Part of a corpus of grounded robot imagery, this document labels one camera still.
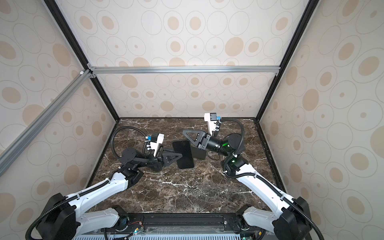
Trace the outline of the black smartphone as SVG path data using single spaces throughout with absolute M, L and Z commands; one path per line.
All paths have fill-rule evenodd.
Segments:
M 175 152 L 182 154 L 182 157 L 177 160 L 178 168 L 193 169 L 195 163 L 190 142 L 188 140 L 177 140 L 172 142 L 172 146 Z

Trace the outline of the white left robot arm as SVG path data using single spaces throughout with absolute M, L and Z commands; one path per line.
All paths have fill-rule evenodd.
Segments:
M 144 156 L 134 148 L 123 151 L 119 162 L 122 164 L 109 178 L 77 193 L 63 196 L 58 193 L 50 197 L 41 215 L 31 224 L 26 239 L 31 240 L 36 229 L 43 240 L 71 240 L 82 233 L 98 228 L 111 228 L 120 219 L 114 208 L 102 211 L 97 216 L 86 218 L 86 211 L 119 192 L 137 184 L 143 172 L 141 167 L 161 171 L 183 157 L 174 150 L 150 151 Z

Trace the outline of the black phone case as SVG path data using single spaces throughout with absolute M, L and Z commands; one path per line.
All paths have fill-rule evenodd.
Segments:
M 195 147 L 191 147 L 192 156 L 199 160 L 205 160 L 207 157 L 207 151 L 201 150 Z

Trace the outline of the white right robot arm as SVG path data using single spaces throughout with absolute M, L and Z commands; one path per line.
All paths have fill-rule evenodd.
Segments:
M 183 135 L 198 149 L 224 156 L 221 162 L 224 176 L 244 184 L 269 207 L 269 211 L 247 207 L 241 214 L 246 227 L 259 227 L 274 233 L 279 240 L 303 240 L 315 229 L 303 198 L 295 199 L 275 187 L 242 157 L 245 132 L 223 139 L 201 130 L 184 130 Z

